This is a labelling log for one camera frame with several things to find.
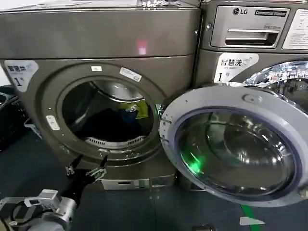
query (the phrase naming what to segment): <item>dark gray floor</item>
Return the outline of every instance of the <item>dark gray floor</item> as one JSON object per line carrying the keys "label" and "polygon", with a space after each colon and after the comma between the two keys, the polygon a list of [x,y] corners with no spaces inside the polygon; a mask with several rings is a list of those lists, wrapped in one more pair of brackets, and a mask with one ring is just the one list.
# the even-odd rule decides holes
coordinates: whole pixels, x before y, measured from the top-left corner
{"label": "dark gray floor", "polygon": [[[42,189],[63,190],[64,169],[44,142],[31,132],[0,154],[0,199],[36,196]],[[308,227],[308,203],[284,208],[253,208],[265,221],[263,231],[303,231]],[[205,192],[177,187],[155,191],[86,189],[72,231],[190,231],[211,223],[218,231],[248,231],[241,227],[241,207]]]}

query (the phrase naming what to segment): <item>robotic arm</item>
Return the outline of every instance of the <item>robotic arm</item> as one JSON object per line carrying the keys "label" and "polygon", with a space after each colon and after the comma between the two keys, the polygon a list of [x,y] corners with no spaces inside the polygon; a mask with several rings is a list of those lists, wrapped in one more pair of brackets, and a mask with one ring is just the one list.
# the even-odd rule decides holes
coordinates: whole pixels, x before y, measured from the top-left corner
{"label": "robotic arm", "polygon": [[[81,158],[82,155],[77,157],[70,166],[66,167],[66,174],[70,179],[70,184],[60,196],[57,190],[44,189],[37,197],[24,198],[14,206],[10,216],[11,222],[7,229],[30,225],[29,231],[69,230],[74,213],[80,204],[83,190],[87,185],[102,180],[107,173],[105,169],[107,156],[102,160],[99,167],[90,171],[76,169]],[[41,206],[43,211],[34,214],[24,222],[18,223],[14,218],[14,210],[21,205],[26,205],[29,208]]]}

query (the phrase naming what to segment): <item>green light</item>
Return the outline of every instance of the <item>green light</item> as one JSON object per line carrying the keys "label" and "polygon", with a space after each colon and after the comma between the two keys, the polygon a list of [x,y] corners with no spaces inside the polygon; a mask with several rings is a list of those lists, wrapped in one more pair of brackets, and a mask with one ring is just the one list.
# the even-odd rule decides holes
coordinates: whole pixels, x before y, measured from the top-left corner
{"label": "green light", "polygon": [[202,173],[201,169],[204,166],[205,163],[205,157],[199,157],[197,158],[193,153],[189,152],[190,155],[184,156],[181,154],[182,159],[184,160],[186,166],[189,168],[189,170],[197,175],[199,173]]}
{"label": "green light", "polygon": [[188,168],[190,171],[192,171],[194,174],[198,174],[201,172],[201,163],[200,162],[194,162],[191,163]]}

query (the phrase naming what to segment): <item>washer door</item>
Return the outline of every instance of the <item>washer door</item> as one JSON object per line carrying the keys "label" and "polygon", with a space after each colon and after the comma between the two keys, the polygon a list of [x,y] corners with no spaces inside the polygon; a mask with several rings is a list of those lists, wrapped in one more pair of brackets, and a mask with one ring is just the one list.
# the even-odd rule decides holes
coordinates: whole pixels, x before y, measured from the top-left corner
{"label": "washer door", "polygon": [[209,86],[164,111],[160,138],[191,182],[226,200],[283,206],[302,200],[307,182],[308,116],[257,87]]}

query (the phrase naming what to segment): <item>label sticker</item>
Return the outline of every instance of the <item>label sticker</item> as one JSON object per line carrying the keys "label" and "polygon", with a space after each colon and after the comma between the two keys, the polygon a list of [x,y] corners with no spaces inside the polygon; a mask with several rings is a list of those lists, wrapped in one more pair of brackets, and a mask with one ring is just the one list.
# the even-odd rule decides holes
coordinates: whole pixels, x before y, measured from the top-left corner
{"label": "label sticker", "polygon": [[52,115],[48,115],[46,116],[47,122],[49,124],[49,126],[51,127],[52,130],[54,131],[59,131],[60,127],[56,121],[56,118]]}
{"label": "label sticker", "polygon": [[308,49],[308,10],[296,11],[282,48]]}
{"label": "label sticker", "polygon": [[256,10],[257,16],[285,17],[288,11]]}
{"label": "label sticker", "polygon": [[127,69],[127,68],[124,68],[122,67],[121,70],[120,70],[120,74],[123,75],[123,76],[126,76],[127,78],[130,78],[136,82],[139,82],[142,78],[141,75]]}
{"label": "label sticker", "polygon": [[230,82],[258,60],[259,55],[253,53],[223,53],[218,59],[214,82]]}
{"label": "label sticker", "polygon": [[92,71],[102,71],[102,67],[101,66],[91,66],[91,70]]}
{"label": "label sticker", "polygon": [[39,65],[32,60],[6,60],[4,65],[15,87],[21,92],[27,91],[31,78],[39,69]]}

